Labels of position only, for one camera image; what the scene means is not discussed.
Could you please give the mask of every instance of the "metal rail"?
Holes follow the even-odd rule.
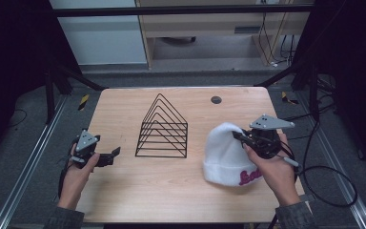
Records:
[[[56,113],[48,125],[44,128],[42,134],[40,135],[39,139],[37,140],[34,149],[31,152],[29,160],[27,161],[22,173],[20,174],[19,178],[16,181],[13,189],[10,192],[9,197],[7,198],[4,206],[0,210],[0,229],[5,229],[8,227],[11,217],[13,216],[14,211],[16,210],[17,205],[20,202],[23,194],[28,187],[29,181],[33,175],[33,172],[40,160],[41,155],[44,152],[44,149],[47,146],[47,143],[50,139],[50,136],[58,122],[59,117],[61,116],[64,105],[67,101],[66,95],[61,95],[60,101],[56,106]]]
[[[56,17],[87,16],[127,16],[161,14],[209,14],[209,13],[246,13],[246,12],[304,12],[314,10],[332,10],[331,6],[315,4],[274,4],[274,5],[214,5],[214,6],[178,6],[178,7],[137,7],[137,8],[96,8],[96,9],[55,9],[30,10],[33,15],[51,15]]]
[[[303,93],[299,93],[299,92],[295,92],[295,93],[296,93],[299,103],[302,105],[304,110],[308,113],[309,112],[308,98]],[[311,125],[314,126],[314,120],[311,117],[309,117],[309,120],[311,121]],[[326,161],[328,162],[329,166],[334,169],[337,169],[342,174],[347,175],[345,169],[343,168],[340,161],[338,160],[336,153],[331,146],[330,141],[328,140],[328,138],[326,137],[325,133],[323,132],[323,130],[321,128],[319,128],[316,131],[316,135],[320,141],[321,146],[323,147],[322,152],[323,152],[323,155],[325,156]],[[339,186],[340,191],[342,192],[344,198],[348,202],[351,202],[353,200],[353,196],[354,196],[353,187],[348,182],[345,182],[345,180],[338,174],[335,175],[335,179],[337,181],[337,185]],[[352,214],[354,215],[356,222],[358,223],[358,226],[360,228],[366,229],[366,207],[365,207],[363,201],[361,200],[361,198],[357,199],[356,203],[350,207],[350,210],[352,211]]]

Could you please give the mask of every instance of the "black metal frame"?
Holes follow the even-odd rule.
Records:
[[[188,129],[186,119],[163,94],[158,94],[142,121],[135,156],[186,158]]]
[[[25,13],[34,16],[55,16],[55,17],[87,17],[87,16],[126,16],[126,15],[160,15],[160,14],[209,14],[209,13],[255,13],[255,12],[304,12],[315,10],[330,10],[331,5],[316,5],[316,4],[261,4],[261,5],[214,5],[214,6],[177,6],[177,7],[138,7],[138,8],[98,8],[98,9],[61,9],[61,10],[33,10],[26,9]],[[287,76],[289,73],[295,72],[300,66],[304,65],[305,61],[298,61],[295,66],[292,66],[283,72],[273,76],[265,82],[262,82],[256,86],[269,87],[277,80]],[[65,74],[79,80],[80,82],[92,87],[93,89],[100,91],[105,89],[99,85],[96,85],[83,76],[66,70],[65,67],[61,67],[60,71],[65,71]],[[50,87],[50,81],[47,81],[47,95],[52,94],[52,87]],[[48,99],[48,110],[50,122],[53,116],[53,104],[52,99]]]
[[[138,8],[97,8],[97,9],[56,9],[27,10],[27,13],[51,15],[56,17],[86,16],[127,16],[161,14],[209,14],[245,12],[303,12],[327,10],[330,6],[315,4],[274,4],[274,5],[214,5],[214,6],[177,6],[177,7],[138,7]]]

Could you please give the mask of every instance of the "wooden table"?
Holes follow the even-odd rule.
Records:
[[[158,94],[188,122],[187,158],[135,156],[141,123]],[[213,104],[219,96],[222,102]],[[268,222],[278,203],[264,179],[245,187],[206,181],[202,161],[210,130],[223,122],[248,129],[262,114],[276,116],[265,88],[154,88],[103,91],[89,132],[97,153],[121,146],[114,165],[96,168],[78,211],[86,222]],[[303,194],[300,183],[296,184]]]

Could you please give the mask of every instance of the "white cabinet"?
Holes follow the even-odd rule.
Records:
[[[54,9],[135,7],[134,0],[51,0]],[[58,18],[80,66],[147,64],[137,16]]]

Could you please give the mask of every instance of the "metal bracket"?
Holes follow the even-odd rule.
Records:
[[[263,114],[256,121],[249,124],[249,127],[255,128],[257,130],[269,131],[276,129],[293,128],[295,127],[295,124],[293,122],[284,121],[276,117]]]
[[[75,151],[80,152],[98,141],[99,139],[97,137],[89,134],[86,130],[83,130],[81,136],[79,137]]]

